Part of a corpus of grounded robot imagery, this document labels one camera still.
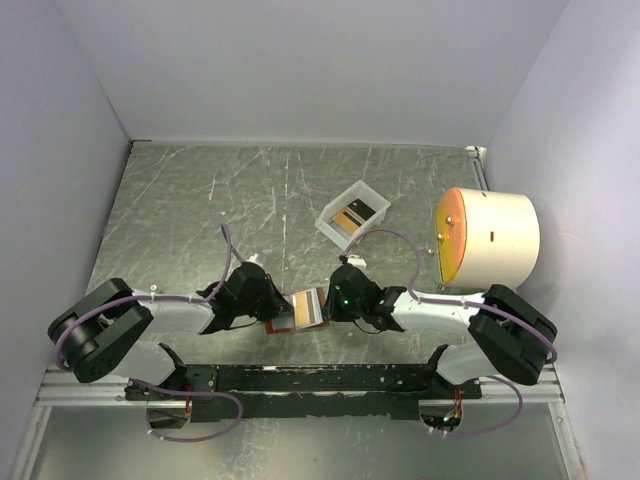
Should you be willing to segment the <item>white cylinder with orange lid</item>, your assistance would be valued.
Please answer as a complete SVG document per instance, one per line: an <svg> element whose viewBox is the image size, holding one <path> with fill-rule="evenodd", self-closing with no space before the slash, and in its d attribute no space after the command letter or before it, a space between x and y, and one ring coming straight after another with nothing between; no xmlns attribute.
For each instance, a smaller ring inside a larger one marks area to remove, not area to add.
<svg viewBox="0 0 640 480"><path fill-rule="evenodd" d="M515 289L535 267L540 228L533 203L524 195L453 187L442 197L435 221L446 286Z"/></svg>

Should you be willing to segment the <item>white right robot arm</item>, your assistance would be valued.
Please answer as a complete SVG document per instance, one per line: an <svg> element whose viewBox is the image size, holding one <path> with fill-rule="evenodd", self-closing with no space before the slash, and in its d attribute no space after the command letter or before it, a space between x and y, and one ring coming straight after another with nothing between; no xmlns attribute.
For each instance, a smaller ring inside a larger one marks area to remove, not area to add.
<svg viewBox="0 0 640 480"><path fill-rule="evenodd" d="M439 398L468 380L497 374L535 385L557 357L553 322L500 284L471 295L414 293L382 288L361 269L344 264L330 277L324 311L331 321L363 320L383 332L441 330L463 336L464 344L434 353L434 367L424 374L426 390Z"/></svg>

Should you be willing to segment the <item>brown leather card holder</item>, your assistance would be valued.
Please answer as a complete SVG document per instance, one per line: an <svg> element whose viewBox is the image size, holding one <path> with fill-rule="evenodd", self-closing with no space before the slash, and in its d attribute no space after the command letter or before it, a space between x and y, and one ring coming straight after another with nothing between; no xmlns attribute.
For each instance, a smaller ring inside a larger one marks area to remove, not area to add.
<svg viewBox="0 0 640 480"><path fill-rule="evenodd" d="M292 309L265 325L269 335L301 333L329 326L322 307L326 298L322 287L300 290L285 297Z"/></svg>

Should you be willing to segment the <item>gold striped card in bin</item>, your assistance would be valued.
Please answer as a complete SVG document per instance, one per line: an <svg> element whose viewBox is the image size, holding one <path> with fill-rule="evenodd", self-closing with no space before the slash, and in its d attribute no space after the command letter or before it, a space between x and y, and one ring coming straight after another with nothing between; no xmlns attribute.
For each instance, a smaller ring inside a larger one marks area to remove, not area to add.
<svg viewBox="0 0 640 480"><path fill-rule="evenodd" d="M362 222L358 217L354 216L348 209L339 211L333 217L333 222L343 229L348 235L354 235L362 225Z"/></svg>

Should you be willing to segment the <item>aluminium extrusion rail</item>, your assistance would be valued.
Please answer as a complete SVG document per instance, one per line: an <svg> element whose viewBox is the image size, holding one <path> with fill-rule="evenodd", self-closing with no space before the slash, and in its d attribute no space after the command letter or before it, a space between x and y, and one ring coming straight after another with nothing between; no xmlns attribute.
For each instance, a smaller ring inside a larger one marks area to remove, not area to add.
<svg viewBox="0 0 640 480"><path fill-rule="evenodd" d="M125 388L128 379L117 375L107 375L92 383L80 383L70 373L50 366L42 378L35 406L111 406L127 404Z"/></svg>

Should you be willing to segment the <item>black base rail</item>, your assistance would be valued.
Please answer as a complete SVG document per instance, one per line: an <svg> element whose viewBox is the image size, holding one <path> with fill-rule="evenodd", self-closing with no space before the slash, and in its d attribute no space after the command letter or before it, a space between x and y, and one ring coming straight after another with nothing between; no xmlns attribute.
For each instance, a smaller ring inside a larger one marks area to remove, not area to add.
<svg viewBox="0 0 640 480"><path fill-rule="evenodd" d="M455 386L426 364L191 364L185 387L236 397L245 419L372 415L414 420L422 401L452 405L458 391L465 399L481 397L478 380Z"/></svg>

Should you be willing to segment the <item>gold card with stripe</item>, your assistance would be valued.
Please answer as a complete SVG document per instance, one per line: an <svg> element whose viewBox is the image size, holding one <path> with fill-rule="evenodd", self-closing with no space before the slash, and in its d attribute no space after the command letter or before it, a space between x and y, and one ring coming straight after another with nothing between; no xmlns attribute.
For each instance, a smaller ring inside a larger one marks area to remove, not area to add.
<svg viewBox="0 0 640 480"><path fill-rule="evenodd" d="M305 329L323 322L320 294L317 289L299 291L292 296L294 327Z"/></svg>

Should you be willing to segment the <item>white plastic card bin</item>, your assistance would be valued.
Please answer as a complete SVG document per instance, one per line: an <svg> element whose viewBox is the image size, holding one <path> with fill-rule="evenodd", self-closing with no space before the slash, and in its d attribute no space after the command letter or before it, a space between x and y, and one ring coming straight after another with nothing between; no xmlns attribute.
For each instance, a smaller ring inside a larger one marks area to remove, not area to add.
<svg viewBox="0 0 640 480"><path fill-rule="evenodd" d="M358 180L324 207L315 226L345 250L358 235L379 226L390 207L389 200Z"/></svg>

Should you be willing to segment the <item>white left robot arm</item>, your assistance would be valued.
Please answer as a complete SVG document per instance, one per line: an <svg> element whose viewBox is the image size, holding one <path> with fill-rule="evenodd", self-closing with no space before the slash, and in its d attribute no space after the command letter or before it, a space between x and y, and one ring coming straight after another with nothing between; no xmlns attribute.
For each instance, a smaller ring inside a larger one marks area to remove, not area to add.
<svg viewBox="0 0 640 480"><path fill-rule="evenodd" d="M143 341L144 333L209 335L229 330L238 317L269 322L292 312L271 276L246 261L228 279L188 296L144 294L121 278L109 279L56 318L47 335L56 361L79 382L119 374L146 380L173 399L187 385L184 364L170 347Z"/></svg>

